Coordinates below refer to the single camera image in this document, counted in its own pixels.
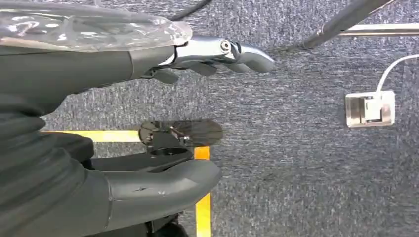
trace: screw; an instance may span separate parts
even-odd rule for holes
[[[225,39],[221,41],[221,50],[224,52],[230,52],[230,42],[226,41]]]

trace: black cable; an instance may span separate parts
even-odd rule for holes
[[[201,10],[206,5],[208,5],[210,2],[212,2],[212,0],[202,0],[198,4],[196,4],[195,6],[189,8],[189,9],[183,10],[180,13],[170,17],[169,20],[171,20],[171,21],[181,21],[181,20],[183,20],[183,18],[188,17],[188,16],[194,14],[195,12]]]

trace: white cable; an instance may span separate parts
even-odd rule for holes
[[[408,60],[408,59],[412,59],[412,58],[419,58],[419,54],[414,54],[414,55],[410,55],[410,56],[406,56],[406,57],[403,57],[403,58],[400,58],[400,59],[398,59],[398,60],[396,60],[396,61],[394,61],[394,63],[392,63],[385,71],[384,71],[384,73],[382,74],[382,76],[381,76],[381,79],[380,79],[380,82],[378,83],[378,86],[377,86],[377,90],[376,90],[376,92],[380,92],[381,91],[381,89],[382,89],[382,86],[384,85],[384,82],[385,82],[385,80],[387,79],[387,77],[388,77],[388,74],[391,72],[391,70],[397,65],[397,64],[399,64],[400,62],[402,62],[402,61],[404,61],[404,60]]]

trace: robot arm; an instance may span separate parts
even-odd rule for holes
[[[176,214],[221,178],[210,161],[161,173],[84,169],[54,137],[39,133],[43,115],[70,94],[132,79],[173,83],[167,69],[214,74],[267,72],[273,60],[249,45],[193,36],[178,46],[74,52],[0,47],[0,236],[82,237]]]

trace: black wheel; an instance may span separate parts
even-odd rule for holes
[[[170,222],[152,234],[152,237],[189,237],[180,224]]]

